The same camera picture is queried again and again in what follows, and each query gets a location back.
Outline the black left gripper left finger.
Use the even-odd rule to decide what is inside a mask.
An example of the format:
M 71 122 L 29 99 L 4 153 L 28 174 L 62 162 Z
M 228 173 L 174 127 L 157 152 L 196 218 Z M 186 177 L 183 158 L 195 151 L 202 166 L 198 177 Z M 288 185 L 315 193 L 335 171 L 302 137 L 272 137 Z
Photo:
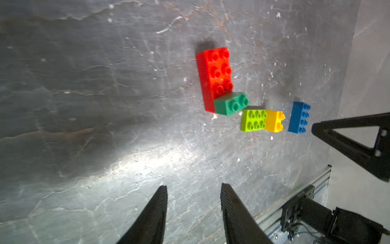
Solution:
M 162 244 L 164 242 L 168 191 L 158 187 L 131 228 L 120 238 L 119 244 Z

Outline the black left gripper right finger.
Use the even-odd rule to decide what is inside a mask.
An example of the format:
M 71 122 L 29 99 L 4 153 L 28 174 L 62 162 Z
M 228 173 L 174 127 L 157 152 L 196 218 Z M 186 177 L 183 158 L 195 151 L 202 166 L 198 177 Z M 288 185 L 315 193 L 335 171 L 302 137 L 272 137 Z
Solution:
M 225 238 L 228 244 L 270 244 L 231 185 L 223 183 L 220 192 Z

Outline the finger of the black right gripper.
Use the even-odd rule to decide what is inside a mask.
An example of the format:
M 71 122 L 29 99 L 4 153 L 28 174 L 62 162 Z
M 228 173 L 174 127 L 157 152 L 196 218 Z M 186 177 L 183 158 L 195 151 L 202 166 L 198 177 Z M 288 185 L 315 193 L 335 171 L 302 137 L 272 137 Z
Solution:
M 378 126 L 374 147 L 367 147 L 336 129 Z M 381 181 L 390 181 L 390 114 L 374 114 L 315 123 L 311 132 Z

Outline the blue lego brick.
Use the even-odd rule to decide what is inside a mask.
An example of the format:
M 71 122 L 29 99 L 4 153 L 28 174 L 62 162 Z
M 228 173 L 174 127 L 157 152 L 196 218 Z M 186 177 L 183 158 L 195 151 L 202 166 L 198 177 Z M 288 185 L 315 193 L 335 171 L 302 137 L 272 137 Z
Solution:
M 305 134 L 310 110 L 311 106 L 309 104 L 304 102 L 294 102 L 288 131 L 296 134 Z

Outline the lime green lego brick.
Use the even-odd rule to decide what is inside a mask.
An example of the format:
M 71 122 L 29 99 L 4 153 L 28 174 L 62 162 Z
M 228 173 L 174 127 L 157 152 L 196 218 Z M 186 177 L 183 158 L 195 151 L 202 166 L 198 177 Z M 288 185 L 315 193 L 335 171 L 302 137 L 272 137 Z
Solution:
M 265 130 L 267 112 L 265 110 L 244 109 L 242 114 L 241 131 L 253 132 Z

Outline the yellow lego brick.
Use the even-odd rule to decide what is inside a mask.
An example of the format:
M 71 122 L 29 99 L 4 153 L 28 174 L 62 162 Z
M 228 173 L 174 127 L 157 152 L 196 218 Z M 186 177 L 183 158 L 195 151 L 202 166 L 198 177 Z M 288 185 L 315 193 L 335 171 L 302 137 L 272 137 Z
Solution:
M 283 131 L 282 122 L 285 120 L 285 115 L 282 111 L 266 110 L 267 117 L 265 118 L 265 130 L 278 133 Z

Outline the dark green lego brick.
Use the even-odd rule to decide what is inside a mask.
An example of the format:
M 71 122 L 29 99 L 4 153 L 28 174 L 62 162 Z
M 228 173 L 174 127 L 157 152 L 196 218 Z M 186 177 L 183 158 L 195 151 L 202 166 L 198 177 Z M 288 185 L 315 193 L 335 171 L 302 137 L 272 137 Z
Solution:
M 215 113 L 231 116 L 249 105 L 245 92 L 231 92 L 214 100 Z

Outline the red lego brick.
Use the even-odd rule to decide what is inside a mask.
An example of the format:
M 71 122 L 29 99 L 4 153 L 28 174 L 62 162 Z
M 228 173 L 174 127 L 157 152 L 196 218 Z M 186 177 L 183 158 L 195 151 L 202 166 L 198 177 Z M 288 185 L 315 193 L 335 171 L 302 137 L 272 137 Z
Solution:
M 232 68 L 227 47 L 209 49 L 196 54 L 205 110 L 215 112 L 214 100 L 233 90 Z

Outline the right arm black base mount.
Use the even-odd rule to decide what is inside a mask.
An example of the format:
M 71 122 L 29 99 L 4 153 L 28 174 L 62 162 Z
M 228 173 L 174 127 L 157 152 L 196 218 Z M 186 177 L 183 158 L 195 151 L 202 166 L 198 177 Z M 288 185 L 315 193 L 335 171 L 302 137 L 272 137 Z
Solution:
M 281 231 L 291 240 L 302 222 L 319 232 L 320 241 L 329 244 L 378 244 L 390 231 L 358 213 L 341 208 L 330 210 L 314 201 L 310 185 L 282 207 Z

